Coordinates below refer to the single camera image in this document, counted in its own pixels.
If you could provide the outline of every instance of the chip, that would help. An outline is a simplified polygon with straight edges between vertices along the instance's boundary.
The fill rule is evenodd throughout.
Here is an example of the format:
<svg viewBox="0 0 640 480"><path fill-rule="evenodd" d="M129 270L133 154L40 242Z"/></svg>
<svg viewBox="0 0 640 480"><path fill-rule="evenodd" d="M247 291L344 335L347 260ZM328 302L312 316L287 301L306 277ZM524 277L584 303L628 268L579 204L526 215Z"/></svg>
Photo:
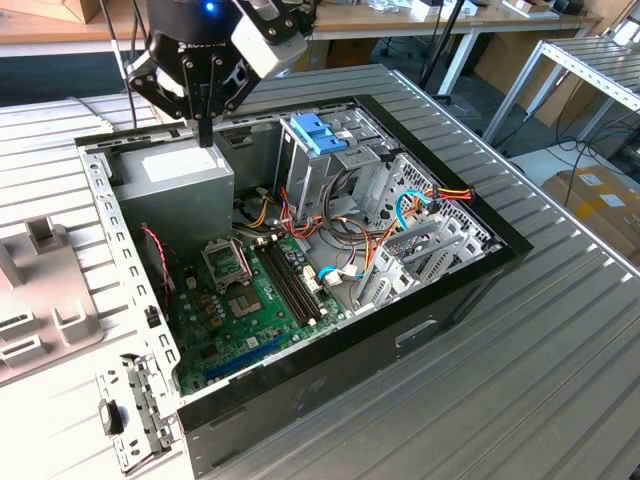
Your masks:
<svg viewBox="0 0 640 480"><path fill-rule="evenodd" d="M218 350L218 347L216 347L216 345L214 343L211 343L211 344L207 345L206 347L202 347L200 349L200 355L202 356L203 360L211 358L214 355L218 355L219 353L220 353L220 351Z"/></svg>
<svg viewBox="0 0 640 480"><path fill-rule="evenodd" d="M262 303L251 285L236 288L228 296L229 307L236 318L242 318L250 313L262 310Z"/></svg>

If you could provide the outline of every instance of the motherboard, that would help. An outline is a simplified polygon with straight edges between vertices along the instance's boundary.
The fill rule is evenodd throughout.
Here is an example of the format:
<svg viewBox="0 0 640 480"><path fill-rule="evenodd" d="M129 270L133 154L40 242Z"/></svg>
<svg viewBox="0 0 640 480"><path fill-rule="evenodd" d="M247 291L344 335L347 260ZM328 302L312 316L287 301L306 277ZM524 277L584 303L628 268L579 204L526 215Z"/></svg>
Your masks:
<svg viewBox="0 0 640 480"><path fill-rule="evenodd" d="M236 257L239 250L244 255ZM182 358L177 374L183 395L344 319L342 306L313 280L290 236L262 245L229 242L203 253L171 271L169 326ZM218 280L245 270L244 281Z"/></svg>

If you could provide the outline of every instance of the metal table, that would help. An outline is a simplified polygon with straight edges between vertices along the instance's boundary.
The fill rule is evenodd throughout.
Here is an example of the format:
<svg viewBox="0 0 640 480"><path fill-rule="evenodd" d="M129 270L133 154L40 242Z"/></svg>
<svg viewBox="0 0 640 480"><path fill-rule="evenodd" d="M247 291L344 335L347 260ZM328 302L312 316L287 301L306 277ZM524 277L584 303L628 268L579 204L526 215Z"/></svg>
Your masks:
<svg viewBox="0 0 640 480"><path fill-rule="evenodd" d="M260 84L242 110L370 93L535 245L459 326L216 479L626 479L640 460L638 272L402 75L363 66ZM128 128L122 96L90 99ZM156 120L137 99L143 125ZM71 101L0 110L0 235L50 213L71 231L105 340L0 390L7 478L118 478L93 372L139 339L72 138ZM188 479L180 448L133 478Z"/></svg>
<svg viewBox="0 0 640 480"><path fill-rule="evenodd" d="M614 102L620 102L632 111L640 108L640 52L621 47L612 40L601 37L543 40L536 45L484 132L485 142L492 142L543 56L554 61L556 66L527 108L529 113L544 101L564 69L589 82L609 97L578 135L579 140L584 140L589 135Z"/></svg>

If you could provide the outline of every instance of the blue wire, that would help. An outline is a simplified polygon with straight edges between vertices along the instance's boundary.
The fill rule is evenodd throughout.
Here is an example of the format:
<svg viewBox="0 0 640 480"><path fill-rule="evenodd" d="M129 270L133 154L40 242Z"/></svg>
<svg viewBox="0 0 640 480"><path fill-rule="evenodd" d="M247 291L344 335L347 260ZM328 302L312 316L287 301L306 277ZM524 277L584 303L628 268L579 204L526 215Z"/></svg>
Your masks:
<svg viewBox="0 0 640 480"><path fill-rule="evenodd" d="M320 270L320 271L318 272L318 278L319 278L320 280L322 280L322 279L323 279L323 277L324 277L327 273L333 272L333 271L335 271L335 270L337 270L337 269L338 269L338 268L337 268L337 267L334 267L333 265L329 265L329 266L327 266L327 267L324 267L322 270Z"/></svg>
<svg viewBox="0 0 640 480"><path fill-rule="evenodd" d="M404 215L402 213L402 199L405 196L418 197L420 200L422 200L422 202L425 205L428 205L429 203L431 203L431 200L424 193L419 192L418 190L411 189L411 190L407 190L406 192L402 192L398 197L398 200L396 200L396 218L398 219L398 223L400 224L403 230L407 230L409 228L409 225L407 225L407 222L405 221Z"/></svg>

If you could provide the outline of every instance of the yellow wire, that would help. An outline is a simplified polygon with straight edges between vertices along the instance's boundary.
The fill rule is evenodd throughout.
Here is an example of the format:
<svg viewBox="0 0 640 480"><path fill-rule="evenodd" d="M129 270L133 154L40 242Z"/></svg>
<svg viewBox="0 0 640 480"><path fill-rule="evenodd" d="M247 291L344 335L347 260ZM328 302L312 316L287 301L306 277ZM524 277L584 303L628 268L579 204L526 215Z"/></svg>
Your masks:
<svg viewBox="0 0 640 480"><path fill-rule="evenodd" d="M265 198L264 202L262 203L262 211L260 212L260 216L258 217L258 219L255 222L250 223L249 225L247 225L247 227L249 227L249 228L257 228L260 225L262 225L264 220L267 218L267 204L268 203L269 203L269 199Z"/></svg>

